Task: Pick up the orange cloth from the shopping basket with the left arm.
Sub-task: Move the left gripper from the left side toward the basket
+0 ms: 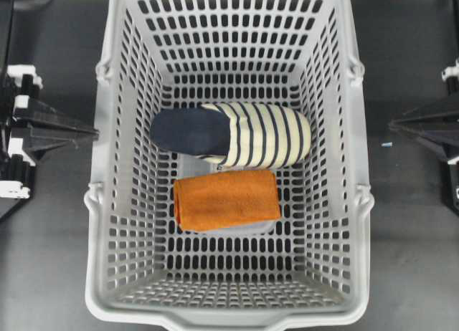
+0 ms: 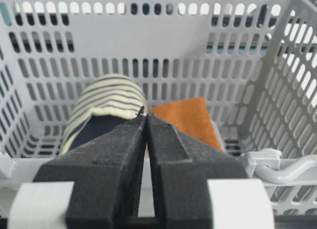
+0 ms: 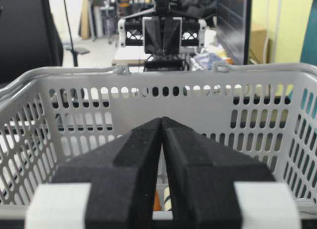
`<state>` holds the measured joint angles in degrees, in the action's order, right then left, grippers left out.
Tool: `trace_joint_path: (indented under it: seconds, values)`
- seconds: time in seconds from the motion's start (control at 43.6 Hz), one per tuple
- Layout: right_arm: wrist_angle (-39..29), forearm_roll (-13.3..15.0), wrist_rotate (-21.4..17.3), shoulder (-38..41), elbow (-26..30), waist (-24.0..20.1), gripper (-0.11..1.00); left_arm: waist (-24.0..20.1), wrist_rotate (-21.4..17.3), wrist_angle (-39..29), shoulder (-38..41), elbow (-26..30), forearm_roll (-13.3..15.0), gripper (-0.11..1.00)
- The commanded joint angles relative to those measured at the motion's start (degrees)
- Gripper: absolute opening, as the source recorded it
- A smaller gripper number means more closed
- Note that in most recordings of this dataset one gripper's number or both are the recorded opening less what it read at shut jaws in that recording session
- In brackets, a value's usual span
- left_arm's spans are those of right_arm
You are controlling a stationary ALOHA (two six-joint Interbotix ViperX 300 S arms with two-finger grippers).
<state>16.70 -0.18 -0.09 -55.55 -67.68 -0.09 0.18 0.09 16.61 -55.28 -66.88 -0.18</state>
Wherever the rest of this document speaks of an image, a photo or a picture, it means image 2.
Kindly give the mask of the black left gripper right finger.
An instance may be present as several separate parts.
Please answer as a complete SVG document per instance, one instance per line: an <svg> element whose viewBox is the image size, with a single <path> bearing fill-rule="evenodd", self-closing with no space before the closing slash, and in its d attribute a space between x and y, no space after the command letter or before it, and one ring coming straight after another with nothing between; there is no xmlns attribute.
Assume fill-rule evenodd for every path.
<svg viewBox="0 0 317 229"><path fill-rule="evenodd" d="M272 229L262 182L237 159L147 116L155 214L167 229Z"/></svg>

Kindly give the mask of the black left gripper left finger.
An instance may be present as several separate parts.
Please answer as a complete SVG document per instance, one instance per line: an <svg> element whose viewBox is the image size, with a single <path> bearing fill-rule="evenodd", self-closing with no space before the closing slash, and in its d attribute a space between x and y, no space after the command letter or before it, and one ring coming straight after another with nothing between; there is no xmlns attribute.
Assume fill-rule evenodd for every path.
<svg viewBox="0 0 317 229"><path fill-rule="evenodd" d="M143 115L41 165L20 186L9 229L111 229L137 213L145 152Z"/></svg>

